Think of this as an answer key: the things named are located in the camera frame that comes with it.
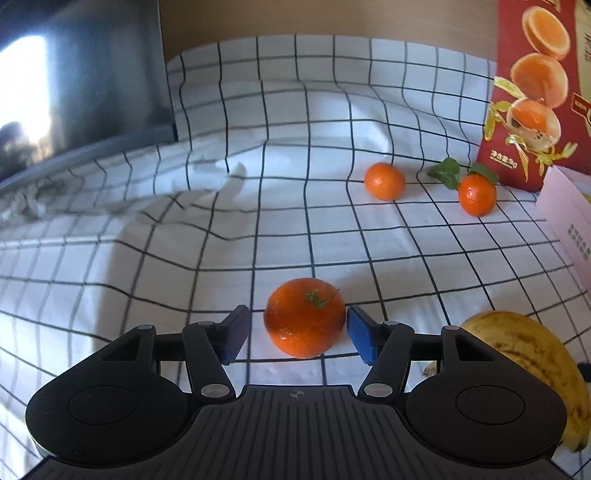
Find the white grid tablecloth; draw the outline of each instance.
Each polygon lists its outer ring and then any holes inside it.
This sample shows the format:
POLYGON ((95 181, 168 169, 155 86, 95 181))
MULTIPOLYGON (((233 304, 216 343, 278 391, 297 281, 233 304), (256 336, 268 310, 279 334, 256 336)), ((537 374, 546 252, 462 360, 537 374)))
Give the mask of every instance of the white grid tablecloth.
MULTIPOLYGON (((329 281, 377 321, 420 333, 491 308, 520 312, 588 361, 589 298, 534 195, 498 187, 498 208, 475 219, 426 175, 447 156, 476 158, 494 71, 457 52, 351 37, 196 48, 168 65, 178 144, 97 159, 1 199, 0 478, 38 462, 23 422, 34 392, 141 323, 179 332, 245 304, 252 334, 226 369, 237 391, 357 389, 369 368, 345 332, 306 361, 269 341, 266 300, 296 277, 329 281), (377 161, 405 173, 400 201, 367 194, 377 161)), ((163 374, 189 390, 182 365, 163 374)), ((561 451, 557 462, 583 479, 589 458, 561 451)))

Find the banana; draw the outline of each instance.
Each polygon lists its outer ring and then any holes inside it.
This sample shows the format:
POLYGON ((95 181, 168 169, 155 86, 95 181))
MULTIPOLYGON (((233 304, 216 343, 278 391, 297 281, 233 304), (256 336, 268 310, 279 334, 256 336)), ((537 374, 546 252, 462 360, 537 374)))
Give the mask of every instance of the banana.
MULTIPOLYGON (((574 452, 587 446, 591 429, 587 386, 569 351, 551 331, 513 312, 479 313, 467 319, 462 328, 551 387, 566 406, 563 443, 574 452)), ((435 373, 435 362, 423 372, 426 377, 435 373)))

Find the pink box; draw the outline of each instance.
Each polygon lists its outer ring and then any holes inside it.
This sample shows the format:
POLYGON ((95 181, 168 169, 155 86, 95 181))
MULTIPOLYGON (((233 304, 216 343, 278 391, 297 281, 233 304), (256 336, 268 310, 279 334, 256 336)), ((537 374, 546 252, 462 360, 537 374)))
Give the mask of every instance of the pink box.
POLYGON ((591 290, 591 203, 575 183, 591 192, 591 177, 566 167, 550 167, 536 205, 591 290))

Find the green leaf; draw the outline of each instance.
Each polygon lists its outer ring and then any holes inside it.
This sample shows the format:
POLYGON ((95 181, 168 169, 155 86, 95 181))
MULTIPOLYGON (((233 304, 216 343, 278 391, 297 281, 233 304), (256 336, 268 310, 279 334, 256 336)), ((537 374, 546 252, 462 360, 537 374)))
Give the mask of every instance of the green leaf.
POLYGON ((493 185, 497 184, 497 182, 499 181, 499 176, 482 163, 473 163, 472 165, 470 165, 468 171, 470 173, 479 173, 493 185))
POLYGON ((427 175, 439 180, 450 190, 457 190, 460 184, 460 164, 455 158, 447 157, 429 169, 427 175))

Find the monitor screen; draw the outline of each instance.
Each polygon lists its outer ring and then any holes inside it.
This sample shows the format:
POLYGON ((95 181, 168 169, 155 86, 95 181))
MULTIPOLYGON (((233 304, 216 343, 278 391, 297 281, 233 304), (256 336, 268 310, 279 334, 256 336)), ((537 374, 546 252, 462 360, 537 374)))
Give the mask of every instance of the monitor screen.
POLYGON ((176 139, 157 0, 0 0, 0 190, 176 139))

